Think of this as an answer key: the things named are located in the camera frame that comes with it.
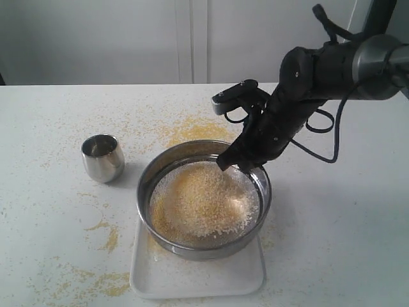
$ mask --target robotic arm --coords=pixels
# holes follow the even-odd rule
[[[331,22],[321,5],[313,8],[330,41],[320,49],[296,47],[285,55],[279,83],[270,95],[258,88],[255,80],[242,81],[214,96],[213,110],[229,122],[243,122],[243,131],[230,147],[219,155],[221,170],[238,165],[242,170],[260,166],[282,154],[289,143],[314,157],[334,163],[339,150],[341,113],[349,98],[385,100],[401,88],[409,87],[409,47],[390,35],[366,38],[351,34]],[[337,35],[349,42],[338,43]],[[319,109],[327,100],[341,99],[336,117]],[[233,121],[228,112],[242,107],[248,114]],[[314,129],[308,118],[317,112],[332,125]],[[293,140],[304,126],[316,133],[335,127],[334,157],[322,157]]]

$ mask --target metal cup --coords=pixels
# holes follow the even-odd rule
[[[122,149],[113,136],[91,136],[83,142],[81,150],[85,170],[97,182],[110,182],[118,178],[125,168]]]

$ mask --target white table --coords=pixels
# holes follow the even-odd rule
[[[261,290],[164,302],[129,289],[139,175],[173,143],[232,140],[240,126],[210,105],[227,87],[1,87],[1,306],[409,306],[409,102],[402,94],[347,103],[335,165],[292,145],[266,165],[275,198],[261,232]],[[314,123],[327,122],[317,115]],[[126,171],[112,185],[92,181],[82,166],[81,143],[98,133],[117,136],[125,153]],[[332,137],[303,129],[297,140],[329,156]]]

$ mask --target white tray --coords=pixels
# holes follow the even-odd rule
[[[263,284],[265,265],[257,236],[238,253],[225,259],[194,262],[161,248],[138,218],[130,286],[144,299],[180,299],[242,295]]]

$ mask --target sieve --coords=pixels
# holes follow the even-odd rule
[[[177,175],[191,165],[216,165],[218,154],[228,146],[228,143],[212,140],[182,143],[162,152],[144,170],[137,188],[138,213],[152,237],[166,250],[188,260],[224,258],[243,249],[259,232],[272,199],[271,183],[262,167],[247,173],[234,166],[225,171],[240,186],[252,209],[237,232],[180,237],[154,226],[158,225],[154,220],[157,217],[153,215],[157,209],[155,206],[159,205],[158,199]]]

